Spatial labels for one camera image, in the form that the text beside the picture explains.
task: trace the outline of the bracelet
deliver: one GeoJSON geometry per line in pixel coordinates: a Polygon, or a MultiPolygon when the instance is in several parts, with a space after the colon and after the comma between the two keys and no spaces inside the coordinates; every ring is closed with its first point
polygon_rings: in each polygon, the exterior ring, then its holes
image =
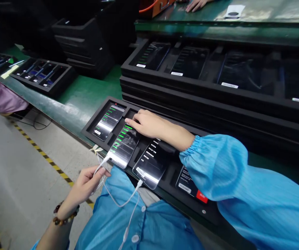
{"type": "Polygon", "coordinates": [[[77,206],[76,210],[72,213],[72,215],[68,218],[68,219],[65,219],[65,220],[60,220],[58,219],[57,217],[57,213],[58,213],[58,210],[60,208],[60,206],[62,205],[64,201],[62,201],[61,203],[59,203],[58,206],[56,206],[56,209],[53,211],[53,222],[55,223],[55,225],[59,225],[59,226],[62,226],[62,225],[65,225],[69,222],[72,221],[72,219],[74,219],[75,216],[77,216],[77,213],[79,212],[79,208],[80,208],[80,205],[77,206]]]}

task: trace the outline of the red button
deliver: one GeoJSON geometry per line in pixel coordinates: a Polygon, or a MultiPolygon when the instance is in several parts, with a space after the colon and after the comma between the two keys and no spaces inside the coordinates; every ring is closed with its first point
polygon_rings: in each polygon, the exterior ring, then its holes
{"type": "Polygon", "coordinates": [[[202,202],[207,203],[208,198],[205,197],[205,195],[203,195],[199,190],[197,192],[197,196],[196,196],[199,200],[201,200],[202,202]]]}

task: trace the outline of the gray floor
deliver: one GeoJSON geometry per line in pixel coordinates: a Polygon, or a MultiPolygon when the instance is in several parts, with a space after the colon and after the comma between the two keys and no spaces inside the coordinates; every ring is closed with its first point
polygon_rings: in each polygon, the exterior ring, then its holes
{"type": "MultiPolygon", "coordinates": [[[[18,123],[34,142],[73,180],[97,157],[53,123],[38,131],[18,123]]],[[[31,249],[52,219],[55,206],[70,186],[34,147],[0,116],[0,239],[3,249],[31,249]]],[[[70,249],[92,214],[81,205],[74,220],[70,249]]]]}

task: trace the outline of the wrist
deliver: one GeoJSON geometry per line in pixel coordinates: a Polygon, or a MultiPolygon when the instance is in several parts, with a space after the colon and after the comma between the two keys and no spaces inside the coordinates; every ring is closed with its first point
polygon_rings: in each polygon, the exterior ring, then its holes
{"type": "Polygon", "coordinates": [[[72,215],[72,213],[76,210],[76,208],[77,208],[77,204],[73,204],[66,198],[66,200],[61,204],[57,212],[57,217],[60,220],[67,219],[72,215]]]}
{"type": "Polygon", "coordinates": [[[188,130],[172,123],[169,130],[165,133],[163,140],[180,152],[183,152],[191,147],[194,138],[195,136],[188,130]]]}

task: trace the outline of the blue smock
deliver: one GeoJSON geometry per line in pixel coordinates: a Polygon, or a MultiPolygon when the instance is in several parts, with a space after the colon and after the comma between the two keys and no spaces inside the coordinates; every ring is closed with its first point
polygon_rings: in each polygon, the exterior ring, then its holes
{"type": "MultiPolygon", "coordinates": [[[[227,135],[196,136],[180,159],[197,188],[218,201],[224,218],[257,249],[299,249],[299,185],[274,171],[248,166],[246,148],[227,135]]],[[[118,167],[111,175],[106,186],[123,204],[134,186],[118,167]]],[[[135,194],[119,208],[103,188],[76,249],[118,249],[137,200],[135,194]]],[[[189,220],[173,207],[161,200],[146,208],[140,198],[123,249],[203,247],[189,220]]]]}

